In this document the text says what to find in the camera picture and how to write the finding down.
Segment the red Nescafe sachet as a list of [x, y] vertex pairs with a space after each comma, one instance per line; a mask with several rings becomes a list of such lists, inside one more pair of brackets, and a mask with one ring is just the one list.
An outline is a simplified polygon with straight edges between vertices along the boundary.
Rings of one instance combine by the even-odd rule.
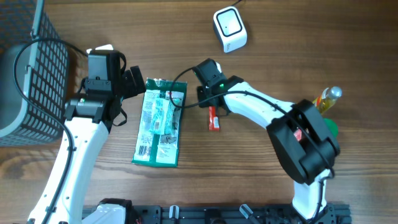
[[209, 107], [209, 130], [210, 131], [220, 130], [220, 124], [218, 121], [218, 117], [216, 115], [216, 108], [214, 106]]

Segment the teal wipes packet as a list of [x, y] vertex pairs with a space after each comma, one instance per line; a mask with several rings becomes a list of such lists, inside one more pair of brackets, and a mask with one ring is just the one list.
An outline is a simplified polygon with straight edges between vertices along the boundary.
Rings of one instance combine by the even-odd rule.
[[152, 121], [149, 131], [152, 134], [175, 135], [180, 110], [169, 99], [157, 97], [152, 107]]

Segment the yellow Vim dish soap bottle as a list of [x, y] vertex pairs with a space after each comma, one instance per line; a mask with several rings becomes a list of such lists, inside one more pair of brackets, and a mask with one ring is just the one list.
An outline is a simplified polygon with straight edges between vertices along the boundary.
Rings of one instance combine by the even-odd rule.
[[342, 95], [343, 91], [338, 86], [326, 88], [321, 95], [313, 101], [313, 104], [320, 114], [323, 114], [329, 110], [337, 102], [337, 100], [342, 97]]

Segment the green lid jar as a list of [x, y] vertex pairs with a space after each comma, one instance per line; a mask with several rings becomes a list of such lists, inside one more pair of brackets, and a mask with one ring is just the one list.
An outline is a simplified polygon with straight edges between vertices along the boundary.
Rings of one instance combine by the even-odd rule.
[[328, 119], [328, 118], [324, 118], [323, 120], [326, 123], [326, 126], [328, 127], [328, 129], [331, 131], [332, 135], [334, 137], [337, 137], [337, 135], [339, 133], [339, 128], [338, 128], [337, 124], [333, 120]]

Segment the orange Kleenex tissue pack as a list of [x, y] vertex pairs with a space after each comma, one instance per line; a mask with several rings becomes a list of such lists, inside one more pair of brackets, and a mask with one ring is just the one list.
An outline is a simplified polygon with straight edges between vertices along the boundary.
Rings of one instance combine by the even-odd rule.
[[302, 140], [302, 131], [301, 131], [300, 129], [297, 129], [297, 130], [294, 132], [294, 136], [295, 136], [296, 140], [297, 140], [298, 142], [300, 142], [300, 141]]

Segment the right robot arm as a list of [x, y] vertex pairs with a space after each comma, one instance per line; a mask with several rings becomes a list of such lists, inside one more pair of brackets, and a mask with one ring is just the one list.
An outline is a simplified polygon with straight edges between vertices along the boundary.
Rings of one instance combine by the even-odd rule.
[[201, 83], [199, 107], [239, 114], [267, 131], [280, 165], [294, 182], [295, 212], [307, 223], [319, 221], [326, 209], [326, 182], [335, 176], [340, 146], [315, 105], [308, 100], [280, 101], [242, 78], [226, 78], [220, 64], [210, 58], [193, 72]]

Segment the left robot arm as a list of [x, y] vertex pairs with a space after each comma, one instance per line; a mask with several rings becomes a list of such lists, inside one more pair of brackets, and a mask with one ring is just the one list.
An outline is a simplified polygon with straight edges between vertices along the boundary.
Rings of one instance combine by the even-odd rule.
[[47, 185], [28, 223], [137, 223], [139, 215], [130, 200], [106, 198], [93, 213], [83, 206], [96, 158], [114, 119], [125, 114], [122, 102], [146, 90], [138, 66], [126, 68], [117, 50], [92, 50], [88, 78], [66, 104], [63, 141]]

